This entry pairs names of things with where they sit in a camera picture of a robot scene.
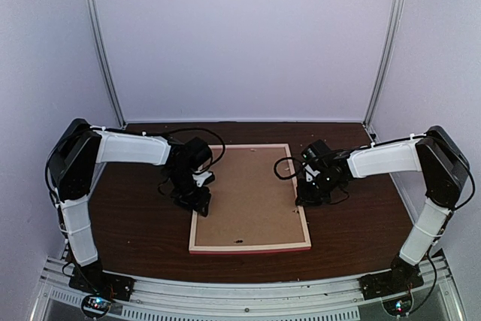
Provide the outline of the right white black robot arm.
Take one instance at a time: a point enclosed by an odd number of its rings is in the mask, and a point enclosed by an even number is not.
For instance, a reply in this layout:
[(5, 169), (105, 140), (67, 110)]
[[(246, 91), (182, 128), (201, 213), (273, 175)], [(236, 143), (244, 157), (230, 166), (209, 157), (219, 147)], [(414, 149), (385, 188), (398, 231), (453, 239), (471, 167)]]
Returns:
[(432, 126), (420, 135), (351, 149), (332, 150), (318, 140), (301, 155), (302, 177), (297, 182), (295, 203), (302, 207), (331, 203), (331, 192), (352, 180), (405, 171), (422, 173), (424, 207), (385, 278), (393, 292), (402, 291), (413, 281), (418, 264), (460, 207), (464, 185), (472, 178), (468, 160), (441, 126)]

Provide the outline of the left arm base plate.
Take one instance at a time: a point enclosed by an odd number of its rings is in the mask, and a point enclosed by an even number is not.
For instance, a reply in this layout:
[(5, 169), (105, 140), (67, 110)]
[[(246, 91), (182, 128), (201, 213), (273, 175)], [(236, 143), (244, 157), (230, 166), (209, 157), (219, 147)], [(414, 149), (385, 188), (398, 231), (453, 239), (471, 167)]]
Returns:
[(130, 300), (134, 284), (132, 277), (106, 273), (94, 265), (76, 267), (68, 283), (72, 289), (120, 301)]

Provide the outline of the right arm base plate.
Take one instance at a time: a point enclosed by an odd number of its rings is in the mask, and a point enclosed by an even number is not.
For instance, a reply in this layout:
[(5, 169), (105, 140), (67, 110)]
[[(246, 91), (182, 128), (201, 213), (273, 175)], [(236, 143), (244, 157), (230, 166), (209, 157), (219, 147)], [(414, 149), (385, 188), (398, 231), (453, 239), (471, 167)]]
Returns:
[(382, 298), (424, 285), (422, 276), (415, 272), (409, 277), (389, 270), (377, 274), (366, 274), (358, 279), (364, 300)]

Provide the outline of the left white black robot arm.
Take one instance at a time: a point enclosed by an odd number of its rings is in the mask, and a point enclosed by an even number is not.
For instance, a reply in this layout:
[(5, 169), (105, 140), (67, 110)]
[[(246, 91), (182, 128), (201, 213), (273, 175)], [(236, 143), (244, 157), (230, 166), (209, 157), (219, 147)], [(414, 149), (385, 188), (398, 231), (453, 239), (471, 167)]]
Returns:
[(92, 294), (108, 286), (94, 242), (89, 199), (98, 164), (138, 163), (159, 166), (171, 181), (171, 198), (187, 210), (207, 216), (208, 184), (215, 179), (208, 143), (195, 137), (185, 143), (170, 134), (134, 133), (72, 120), (46, 162), (46, 183), (71, 249), (77, 277)]

